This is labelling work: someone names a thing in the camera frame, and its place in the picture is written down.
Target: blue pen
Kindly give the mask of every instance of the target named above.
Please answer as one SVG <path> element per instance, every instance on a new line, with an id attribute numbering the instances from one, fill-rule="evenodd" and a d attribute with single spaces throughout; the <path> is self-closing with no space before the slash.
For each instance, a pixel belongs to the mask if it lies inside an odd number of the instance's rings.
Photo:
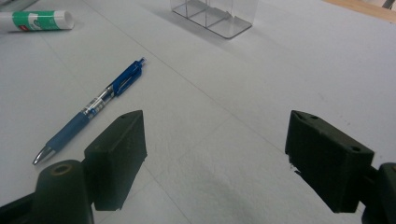
<path id="1" fill-rule="evenodd" d="M 38 164 L 49 154 L 59 152 L 76 134 L 79 133 L 93 119 L 105 105 L 115 96 L 120 96 L 141 75 L 145 58 L 133 62 L 119 75 L 102 93 L 94 98 L 84 109 L 76 114 L 58 133 L 55 134 L 41 149 L 33 161 Z"/>

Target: plastic box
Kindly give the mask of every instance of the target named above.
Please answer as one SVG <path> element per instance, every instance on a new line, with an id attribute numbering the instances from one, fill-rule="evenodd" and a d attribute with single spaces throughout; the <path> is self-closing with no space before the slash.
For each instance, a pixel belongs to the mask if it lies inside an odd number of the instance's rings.
<path id="1" fill-rule="evenodd" d="M 253 24 L 259 0 L 170 0 L 172 11 L 224 38 Z"/>

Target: green label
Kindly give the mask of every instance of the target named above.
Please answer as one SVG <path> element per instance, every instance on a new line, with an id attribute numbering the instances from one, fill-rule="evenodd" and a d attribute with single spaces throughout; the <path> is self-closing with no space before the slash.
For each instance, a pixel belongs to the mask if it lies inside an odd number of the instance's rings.
<path id="1" fill-rule="evenodd" d="M 22 31 L 59 30 L 54 19 L 54 11 L 14 12 L 12 20 Z"/>

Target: white table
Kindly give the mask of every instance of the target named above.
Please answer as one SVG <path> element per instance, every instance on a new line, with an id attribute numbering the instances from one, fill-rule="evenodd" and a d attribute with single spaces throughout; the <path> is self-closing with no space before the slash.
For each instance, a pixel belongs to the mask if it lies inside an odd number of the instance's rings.
<path id="1" fill-rule="evenodd" d="M 142 109 L 148 157 L 121 211 L 96 223 L 361 223 L 333 214 L 284 154 L 292 109 L 396 161 L 394 24 L 319 0 L 261 0 L 225 40 L 154 0 L 40 0 L 71 31 L 0 34 L 0 205 L 45 167 L 82 161 L 121 114 Z M 66 148 L 34 156 L 131 62 L 143 76 Z"/>

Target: pen grip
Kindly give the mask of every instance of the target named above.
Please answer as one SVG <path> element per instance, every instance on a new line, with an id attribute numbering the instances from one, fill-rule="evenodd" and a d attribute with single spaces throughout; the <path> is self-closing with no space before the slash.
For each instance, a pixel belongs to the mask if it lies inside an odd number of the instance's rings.
<path id="1" fill-rule="evenodd" d="M 56 152 L 60 151 L 89 122 L 90 119 L 83 113 L 79 112 L 48 141 L 46 146 L 51 147 Z"/>

